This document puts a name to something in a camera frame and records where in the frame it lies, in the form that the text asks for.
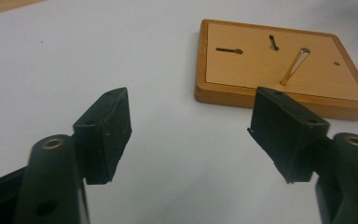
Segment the wooden edge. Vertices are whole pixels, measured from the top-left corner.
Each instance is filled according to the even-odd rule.
[[[243,24],[231,21],[214,21],[203,20],[200,26],[199,39],[199,57],[197,66],[196,88],[194,91],[195,98],[203,103],[212,103],[219,105],[234,105],[239,107],[252,108],[255,103],[255,89],[234,87],[228,85],[219,85],[206,82],[206,63],[207,63],[207,46],[208,46],[208,25],[224,24],[235,25],[240,27],[254,27],[257,29],[270,29],[274,27],[266,27],[260,25]],[[323,35],[332,37],[341,51],[345,62],[348,64],[353,76],[358,83],[358,70],[356,69],[351,57],[343,47],[336,35],[317,33],[311,31],[298,31],[293,29],[276,28],[285,32],[303,33],[310,35]],[[302,105],[315,112],[321,117],[332,119],[349,119],[358,120],[358,101],[341,100],[335,98],[326,98],[310,95],[302,95],[296,93],[286,93]]]
[[[8,11],[18,7],[25,7],[45,0],[0,0],[0,12]]]
[[[334,35],[333,40],[336,43],[336,46],[337,46],[339,52],[341,53],[342,58],[344,58],[345,63],[347,64],[348,68],[350,69],[352,76],[358,85],[358,70],[357,70],[356,66],[354,65],[353,60],[351,59],[351,56],[345,50],[345,48],[342,45],[341,41],[339,40],[338,36]]]

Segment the wooden base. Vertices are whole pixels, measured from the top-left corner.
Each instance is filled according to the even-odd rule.
[[[42,1],[45,0],[0,0],[0,12],[8,11],[17,7],[25,7]]]
[[[310,54],[283,86],[301,48]],[[335,35],[202,21],[196,99],[253,107],[258,86],[284,91],[321,117],[358,120],[358,71]]]

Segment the screw hole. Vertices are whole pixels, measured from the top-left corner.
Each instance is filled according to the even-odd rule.
[[[61,138],[53,138],[53,139],[49,139],[48,141],[46,141],[42,148],[44,149],[53,149],[56,147],[60,147],[63,143],[63,140]]]
[[[57,208],[57,203],[55,201],[46,201],[39,206],[37,206],[36,210],[34,211],[37,216],[45,217],[53,213]]]
[[[345,140],[348,143],[358,147],[358,136],[346,136]]]

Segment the white surface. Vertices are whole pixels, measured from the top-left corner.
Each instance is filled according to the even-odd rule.
[[[338,35],[358,68],[358,0],[47,1],[0,14],[0,176],[127,87],[133,133],[91,223],[320,223],[310,183],[286,185],[246,132],[252,110],[196,102],[202,19]],[[358,122],[329,119],[329,136]]]

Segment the brass peg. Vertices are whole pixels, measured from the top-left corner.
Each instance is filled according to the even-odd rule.
[[[307,48],[302,48],[295,59],[293,60],[292,64],[290,65],[289,69],[287,70],[286,74],[281,80],[281,85],[285,86],[286,83],[289,81],[289,79],[292,77],[292,75],[295,73],[297,68],[304,62],[304,60],[307,58],[307,56],[310,54],[310,50]]]

